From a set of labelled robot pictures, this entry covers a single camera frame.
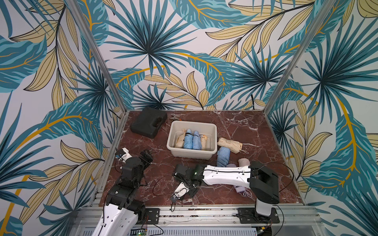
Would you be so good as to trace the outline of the black umbrella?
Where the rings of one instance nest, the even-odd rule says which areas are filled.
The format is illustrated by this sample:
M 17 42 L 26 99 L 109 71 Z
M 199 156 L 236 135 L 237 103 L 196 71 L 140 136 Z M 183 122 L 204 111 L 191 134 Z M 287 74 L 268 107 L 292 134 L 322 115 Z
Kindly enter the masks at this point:
M 160 196 L 166 196 L 168 194 L 156 194 L 155 193 L 155 187 L 157 186 L 157 184 L 162 180 L 163 178 L 160 178 L 156 181 L 156 183 L 154 184 L 153 188 L 152 188 L 152 194 L 153 196 L 155 197 L 160 197 Z M 170 211 L 171 212 L 174 212 L 175 209 L 176 209 L 176 203 L 177 201 L 180 201 L 184 195 L 186 195 L 188 193 L 189 189 L 187 187 L 185 187 L 184 183 L 181 182 L 178 187 L 176 188 L 176 190 L 174 192 L 172 192 L 170 194 L 170 201 L 171 201 L 171 206 L 170 206 Z

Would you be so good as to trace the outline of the light blue umbrella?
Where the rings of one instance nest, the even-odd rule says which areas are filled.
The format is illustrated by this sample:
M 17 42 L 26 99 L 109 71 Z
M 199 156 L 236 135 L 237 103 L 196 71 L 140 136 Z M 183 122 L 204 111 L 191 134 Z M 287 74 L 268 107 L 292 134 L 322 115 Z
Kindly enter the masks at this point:
M 193 134 L 193 149 L 202 150 L 201 135 L 197 130 Z
M 226 167 L 229 164 L 230 149 L 227 147 L 220 147 L 217 152 L 217 167 Z

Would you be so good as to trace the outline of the white plastic storage box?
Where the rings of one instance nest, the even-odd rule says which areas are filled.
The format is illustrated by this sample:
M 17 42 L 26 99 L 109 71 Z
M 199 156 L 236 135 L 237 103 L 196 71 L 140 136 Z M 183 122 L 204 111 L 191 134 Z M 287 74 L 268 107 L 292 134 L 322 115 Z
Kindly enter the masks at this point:
M 175 157 L 209 160 L 218 151 L 217 141 L 215 124 L 174 121 L 166 147 Z

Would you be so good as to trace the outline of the beige umbrella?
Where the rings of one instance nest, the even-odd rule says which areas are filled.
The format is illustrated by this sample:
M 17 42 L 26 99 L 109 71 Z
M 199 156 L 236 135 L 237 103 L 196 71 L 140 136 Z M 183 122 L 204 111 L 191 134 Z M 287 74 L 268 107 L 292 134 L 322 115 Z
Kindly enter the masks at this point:
M 201 136 L 200 136 L 201 149 L 202 149 L 202 150 L 206 150 L 206 147 L 207 147 L 207 140 L 208 140 L 208 137 L 207 137 L 206 135 L 201 135 Z
M 249 154 L 248 151 L 243 150 L 243 144 L 238 141 L 228 140 L 225 138 L 220 138 L 217 142 L 217 145 L 220 147 L 229 148 L 231 152 L 238 154 L 240 152 Z

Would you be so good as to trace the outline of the pink umbrella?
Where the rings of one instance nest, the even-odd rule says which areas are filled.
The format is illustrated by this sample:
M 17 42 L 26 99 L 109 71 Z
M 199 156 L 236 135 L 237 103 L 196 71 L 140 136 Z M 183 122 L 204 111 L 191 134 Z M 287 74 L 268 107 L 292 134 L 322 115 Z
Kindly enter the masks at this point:
M 250 166 L 251 165 L 250 160 L 247 159 L 247 158 L 240 158 L 238 160 L 238 164 L 239 164 L 239 167 L 244 167 L 244 166 Z

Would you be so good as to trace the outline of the lavender umbrella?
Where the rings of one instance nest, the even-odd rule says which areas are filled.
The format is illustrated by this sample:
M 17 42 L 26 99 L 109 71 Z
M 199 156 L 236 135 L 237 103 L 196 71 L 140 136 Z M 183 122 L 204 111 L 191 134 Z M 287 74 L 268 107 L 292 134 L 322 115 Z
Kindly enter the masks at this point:
M 226 167 L 236 167 L 236 165 L 235 164 L 227 164 Z M 234 185 L 233 187 L 234 187 L 235 191 L 237 193 L 239 193 L 241 196 L 252 198 L 252 192 L 249 189 L 246 189 L 243 186 L 236 186 L 236 185 Z

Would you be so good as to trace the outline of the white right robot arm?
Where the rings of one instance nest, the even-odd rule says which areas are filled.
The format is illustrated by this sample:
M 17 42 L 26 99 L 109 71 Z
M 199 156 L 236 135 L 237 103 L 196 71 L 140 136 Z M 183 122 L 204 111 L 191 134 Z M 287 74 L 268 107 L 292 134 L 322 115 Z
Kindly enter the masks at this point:
M 172 174 L 179 185 L 170 196 L 175 203 L 185 195 L 194 196 L 202 184 L 234 185 L 250 189 L 256 196 L 255 215 L 271 218 L 272 208 L 280 202 L 278 175 L 259 161 L 249 166 L 216 167 L 199 164 L 194 168 L 178 164 Z

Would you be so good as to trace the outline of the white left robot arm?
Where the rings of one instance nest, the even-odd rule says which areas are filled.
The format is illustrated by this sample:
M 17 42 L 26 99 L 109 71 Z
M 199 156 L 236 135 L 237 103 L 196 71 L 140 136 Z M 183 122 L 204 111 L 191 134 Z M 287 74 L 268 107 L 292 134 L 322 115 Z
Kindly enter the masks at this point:
M 136 200 L 144 171 L 153 162 L 149 150 L 132 156 L 127 148 L 118 150 L 115 159 L 123 163 L 121 175 L 108 191 L 94 236 L 127 236 L 145 216 L 145 205 Z

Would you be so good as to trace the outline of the green circuit board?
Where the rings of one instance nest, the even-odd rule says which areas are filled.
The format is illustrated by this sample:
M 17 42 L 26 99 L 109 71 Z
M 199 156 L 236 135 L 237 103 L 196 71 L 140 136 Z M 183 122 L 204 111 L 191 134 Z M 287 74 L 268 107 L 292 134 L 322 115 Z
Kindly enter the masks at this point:
M 130 236 L 146 236 L 147 229 L 132 229 L 130 232 Z

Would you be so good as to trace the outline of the orange handled pliers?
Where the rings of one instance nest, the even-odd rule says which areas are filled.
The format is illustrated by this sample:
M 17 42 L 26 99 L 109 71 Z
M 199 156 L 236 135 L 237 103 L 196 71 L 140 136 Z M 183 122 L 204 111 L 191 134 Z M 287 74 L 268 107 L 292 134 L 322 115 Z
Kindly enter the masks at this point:
M 170 117 L 169 117 L 170 120 L 172 121 L 181 121 L 182 119 L 177 116 L 176 114 L 171 114 Z

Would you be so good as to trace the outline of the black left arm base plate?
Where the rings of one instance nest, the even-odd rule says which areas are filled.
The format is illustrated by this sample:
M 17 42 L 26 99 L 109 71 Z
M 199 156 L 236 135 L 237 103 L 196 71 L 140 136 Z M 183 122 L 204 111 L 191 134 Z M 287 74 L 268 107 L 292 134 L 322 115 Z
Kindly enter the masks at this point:
M 142 212 L 142 222 L 147 225 L 157 225 L 160 217 L 159 208 L 146 208 Z

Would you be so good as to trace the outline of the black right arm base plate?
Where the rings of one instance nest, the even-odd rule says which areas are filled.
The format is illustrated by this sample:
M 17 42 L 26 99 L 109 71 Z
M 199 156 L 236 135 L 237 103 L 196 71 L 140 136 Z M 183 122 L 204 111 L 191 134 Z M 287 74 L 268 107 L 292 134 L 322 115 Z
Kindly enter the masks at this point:
M 259 215 L 254 207 L 240 207 L 235 215 L 241 224 L 278 224 L 280 219 L 273 207 L 269 216 Z

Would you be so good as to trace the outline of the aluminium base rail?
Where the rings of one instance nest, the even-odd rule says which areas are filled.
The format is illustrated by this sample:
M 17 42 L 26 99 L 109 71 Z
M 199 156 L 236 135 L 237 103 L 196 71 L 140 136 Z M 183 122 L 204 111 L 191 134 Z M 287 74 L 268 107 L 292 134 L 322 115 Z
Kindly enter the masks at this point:
M 241 224 L 237 209 L 241 205 L 160 207 L 157 225 L 135 225 L 147 229 L 147 236 L 326 236 L 325 225 L 313 206 L 276 206 L 280 223 Z

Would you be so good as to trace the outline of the left aluminium corner post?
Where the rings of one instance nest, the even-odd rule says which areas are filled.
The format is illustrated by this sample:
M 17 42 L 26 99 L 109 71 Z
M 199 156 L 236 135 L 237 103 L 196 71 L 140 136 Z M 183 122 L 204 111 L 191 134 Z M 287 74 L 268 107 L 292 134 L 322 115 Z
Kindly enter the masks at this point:
M 97 65 L 100 67 L 101 72 L 103 73 L 105 80 L 110 87 L 110 90 L 113 92 L 117 104 L 119 105 L 122 113 L 125 115 L 127 113 L 127 109 L 126 109 L 126 107 L 123 103 L 123 100 L 121 99 L 121 97 L 120 97 L 120 95 L 117 91 L 115 83 L 114 83 L 112 76 L 111 76 L 111 74 L 108 70 L 108 67 L 106 66 L 106 63 L 105 63 L 105 61 L 104 61 L 104 59 L 103 59 L 103 57 L 100 53 L 100 50 L 97 46 L 97 43 L 94 39 L 94 36 L 93 36 L 91 30 L 89 28 L 89 25 L 87 25 L 85 17 L 80 10 L 79 4 L 77 3 L 77 1 L 68 0 L 67 5 L 68 5 L 68 7 L 70 8 L 70 10 L 73 14 L 74 20 L 76 21 L 80 30 L 82 31 L 83 36 L 84 36 L 84 38 L 85 38 L 85 40 L 86 40 L 86 42 L 89 46 L 89 49 L 92 51 L 94 59 L 96 60 Z

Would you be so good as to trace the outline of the aluminium corner post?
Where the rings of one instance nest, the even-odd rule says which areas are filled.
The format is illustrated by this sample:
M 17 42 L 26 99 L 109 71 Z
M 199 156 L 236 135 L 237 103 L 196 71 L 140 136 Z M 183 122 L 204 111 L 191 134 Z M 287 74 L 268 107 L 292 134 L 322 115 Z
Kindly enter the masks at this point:
M 114 83 L 112 76 L 111 76 L 111 74 L 108 70 L 108 67 L 106 66 L 106 63 L 105 63 L 105 61 L 104 61 L 104 59 L 103 59 L 103 57 L 100 53 L 100 50 L 97 46 L 97 43 L 94 39 L 94 36 L 93 36 L 91 30 L 89 28 L 89 25 L 87 25 L 85 17 L 80 10 L 79 4 L 77 3 L 77 1 L 68 0 L 67 5 L 68 5 L 68 7 L 70 8 L 70 10 L 73 14 L 74 20 L 76 21 L 80 30 L 82 31 L 83 36 L 84 36 L 84 38 L 85 38 L 85 40 L 86 40 L 86 42 L 89 46 L 89 49 L 92 51 L 94 59 L 96 60 L 97 65 L 100 67 L 101 72 L 103 73 L 105 80 L 110 87 L 110 90 L 113 92 L 117 104 L 119 105 L 122 113 L 125 115 L 127 113 L 127 109 L 126 109 L 126 107 L 123 103 L 123 100 L 121 99 L 121 97 L 120 97 L 120 95 L 117 91 L 115 83 Z
M 335 4 L 335 0 L 332 1 L 325 1 L 325 3 L 321 6 L 321 9 L 318 15 L 314 18 L 314 22 L 310 25 L 309 31 L 304 35 L 304 38 L 299 45 L 298 49 L 296 50 L 295 54 L 293 55 L 288 67 L 286 68 L 282 78 L 278 82 L 275 87 L 275 90 L 272 92 L 266 107 L 263 110 L 263 113 L 267 116 L 275 103 L 275 100 L 280 95 L 281 90 L 283 89 L 284 85 L 286 84 L 289 76 L 292 74 L 295 66 L 297 65 L 298 61 L 300 60 L 301 56 L 305 53 L 306 49 L 308 48 L 309 44 L 316 36 L 318 30 L 322 26 L 323 21 L 326 19 L 329 11 L 332 9 L 333 5 Z

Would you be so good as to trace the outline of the right aluminium corner post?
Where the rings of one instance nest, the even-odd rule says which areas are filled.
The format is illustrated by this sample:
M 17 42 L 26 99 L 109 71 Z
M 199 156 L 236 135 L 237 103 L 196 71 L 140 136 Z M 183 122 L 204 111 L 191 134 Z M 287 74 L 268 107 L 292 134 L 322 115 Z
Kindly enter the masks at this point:
M 306 49 L 308 48 L 309 44 L 316 36 L 318 30 L 322 26 L 323 21 L 326 19 L 329 11 L 332 9 L 333 5 L 335 4 L 335 0 L 332 1 L 325 1 L 325 3 L 321 6 L 321 9 L 318 15 L 314 18 L 314 22 L 310 25 L 309 31 L 304 35 L 304 38 L 299 45 L 298 49 L 296 50 L 295 54 L 293 55 L 288 67 L 286 68 L 282 78 L 278 82 L 275 87 L 275 90 L 272 92 L 266 107 L 263 110 L 263 113 L 267 116 L 275 103 L 275 100 L 280 95 L 281 90 L 283 89 L 284 85 L 286 84 L 289 76 L 292 74 L 295 66 L 297 65 L 298 61 L 300 60 L 301 56 L 305 53 Z

